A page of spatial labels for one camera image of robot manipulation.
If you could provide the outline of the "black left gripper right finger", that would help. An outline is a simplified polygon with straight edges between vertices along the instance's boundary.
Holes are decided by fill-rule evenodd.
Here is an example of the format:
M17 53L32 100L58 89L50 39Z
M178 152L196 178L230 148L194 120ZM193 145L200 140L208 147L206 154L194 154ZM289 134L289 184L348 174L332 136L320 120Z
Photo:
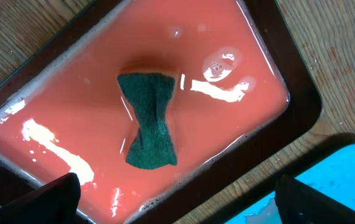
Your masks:
M282 223L355 224L355 211L304 183L283 175L275 187Z

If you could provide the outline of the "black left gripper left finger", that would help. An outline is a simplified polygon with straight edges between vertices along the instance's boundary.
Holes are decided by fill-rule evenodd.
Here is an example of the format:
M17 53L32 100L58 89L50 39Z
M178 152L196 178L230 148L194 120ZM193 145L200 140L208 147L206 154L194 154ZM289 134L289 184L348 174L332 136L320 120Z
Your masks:
M75 220L81 190L68 173L0 207L0 224L68 224Z

